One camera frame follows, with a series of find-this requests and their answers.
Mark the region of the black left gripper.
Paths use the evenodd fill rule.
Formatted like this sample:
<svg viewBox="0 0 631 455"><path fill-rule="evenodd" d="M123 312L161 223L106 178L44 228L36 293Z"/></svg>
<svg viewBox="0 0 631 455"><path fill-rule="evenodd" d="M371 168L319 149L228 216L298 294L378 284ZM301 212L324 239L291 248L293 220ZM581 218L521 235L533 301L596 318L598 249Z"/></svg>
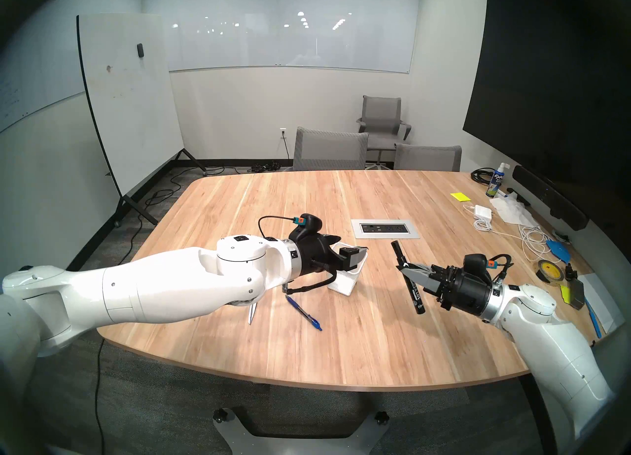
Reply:
<svg viewBox="0 0 631 455"><path fill-rule="evenodd" d="M342 246L340 255L331 246L341 240L336 235L290 236L291 279L310 273L328 271L351 271L358 267L367 255L368 248Z"/></svg>

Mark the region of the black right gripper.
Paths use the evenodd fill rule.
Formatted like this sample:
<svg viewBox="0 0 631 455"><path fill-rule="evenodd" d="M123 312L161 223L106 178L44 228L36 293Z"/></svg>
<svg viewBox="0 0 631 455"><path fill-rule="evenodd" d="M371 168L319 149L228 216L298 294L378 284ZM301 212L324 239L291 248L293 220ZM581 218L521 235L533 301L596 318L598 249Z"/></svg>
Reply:
<svg viewBox="0 0 631 455"><path fill-rule="evenodd" d="M467 271L464 268L406 263L401 273L429 294L437 296L437 302L446 310L455 307L480 317L491 296L492 280L486 268Z"/></svg>

